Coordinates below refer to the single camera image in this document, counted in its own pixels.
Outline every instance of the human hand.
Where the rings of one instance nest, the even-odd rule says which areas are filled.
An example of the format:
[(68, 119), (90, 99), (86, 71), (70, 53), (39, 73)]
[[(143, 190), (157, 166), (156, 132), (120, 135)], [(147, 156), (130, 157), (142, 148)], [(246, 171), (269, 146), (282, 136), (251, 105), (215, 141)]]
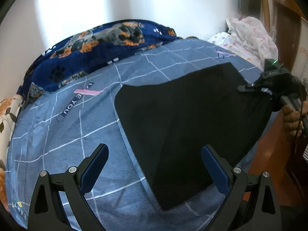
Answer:
[[(282, 130), (286, 132), (287, 134), (287, 140), (288, 141), (293, 141), (296, 135), (296, 130), (298, 127), (298, 122), (301, 118), (300, 112), (299, 111), (293, 111), (289, 105), (284, 105), (282, 107), (282, 113), (283, 113), (283, 124), (282, 124)], [(306, 115), (308, 113), (308, 102), (304, 101), (303, 102), (303, 111), (302, 111), (302, 116)], [(298, 130), (298, 134), (296, 137), (299, 137), (302, 133), (301, 129), (303, 127), (303, 123), (301, 121), (300, 127)]]

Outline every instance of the finger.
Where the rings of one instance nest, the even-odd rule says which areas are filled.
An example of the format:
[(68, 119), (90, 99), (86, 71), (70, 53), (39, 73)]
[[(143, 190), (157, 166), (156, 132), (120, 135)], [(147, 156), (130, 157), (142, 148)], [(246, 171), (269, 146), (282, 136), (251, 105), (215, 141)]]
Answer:
[[(287, 140), (292, 142), (295, 138), (295, 135), (296, 135), (296, 130), (289, 132), (287, 134)], [(299, 136), (301, 136), (301, 130), (298, 131), (296, 138), (298, 138)]]
[(308, 101), (303, 102), (303, 111), (302, 111), (302, 116), (306, 115), (308, 113)]
[(300, 119), (300, 114), (298, 111), (294, 111), (292, 113), (290, 113), (289, 115), (284, 115), (282, 117), (282, 121), (283, 122), (297, 122)]
[(282, 130), (285, 132), (290, 132), (290, 131), (294, 131), (297, 130), (297, 128), (299, 127), (299, 129), (303, 128), (303, 123), (301, 121), (300, 125), (298, 126), (298, 121), (297, 122), (285, 122), (282, 125)]
[(282, 110), (282, 113), (283, 113), (283, 115), (285, 116), (287, 116), (287, 115), (289, 115), (290, 113), (292, 113), (293, 112), (293, 110), (291, 109), (291, 107), (289, 106), (289, 105), (284, 105), (282, 108), (281, 108), (281, 110)]

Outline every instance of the paw print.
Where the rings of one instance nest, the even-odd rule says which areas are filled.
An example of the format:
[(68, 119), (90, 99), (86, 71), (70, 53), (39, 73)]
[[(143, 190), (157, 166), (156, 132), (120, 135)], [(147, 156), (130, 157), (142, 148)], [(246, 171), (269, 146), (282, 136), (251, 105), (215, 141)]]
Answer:
[(54, 69), (51, 70), (49, 75), (49, 80), (58, 83), (64, 79), (64, 72), (65, 68), (61, 67), (60, 65), (56, 66)]

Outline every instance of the blue gripper pad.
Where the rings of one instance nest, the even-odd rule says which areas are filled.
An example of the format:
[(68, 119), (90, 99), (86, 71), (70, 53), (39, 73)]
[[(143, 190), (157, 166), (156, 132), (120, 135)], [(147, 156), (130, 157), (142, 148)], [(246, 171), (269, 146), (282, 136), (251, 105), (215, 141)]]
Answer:
[(108, 157), (108, 146), (105, 144), (100, 144), (92, 155), (90, 157), (86, 157), (78, 166), (78, 168), (83, 167), (82, 163), (87, 166), (80, 178), (79, 192), (81, 195), (85, 195), (85, 193), (92, 190), (97, 178), (108, 160)]
[[(215, 153), (219, 161), (215, 158), (212, 152)], [(223, 165), (229, 170), (230, 173), (232, 169), (231, 166), (225, 159), (219, 157), (211, 145), (207, 145), (202, 148), (201, 158), (218, 191), (227, 197), (231, 191), (229, 186), (231, 183), (229, 180), (231, 180), (231, 178), (229, 179), (220, 163), (223, 162)]]

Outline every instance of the white fabric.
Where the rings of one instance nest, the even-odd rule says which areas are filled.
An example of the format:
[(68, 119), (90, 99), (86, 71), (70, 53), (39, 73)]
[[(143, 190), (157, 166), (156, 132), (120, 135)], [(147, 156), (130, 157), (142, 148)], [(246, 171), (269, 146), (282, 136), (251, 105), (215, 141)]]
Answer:
[(264, 70), (265, 59), (278, 59), (278, 49), (261, 21), (254, 17), (227, 19), (228, 33), (220, 32), (209, 39)]

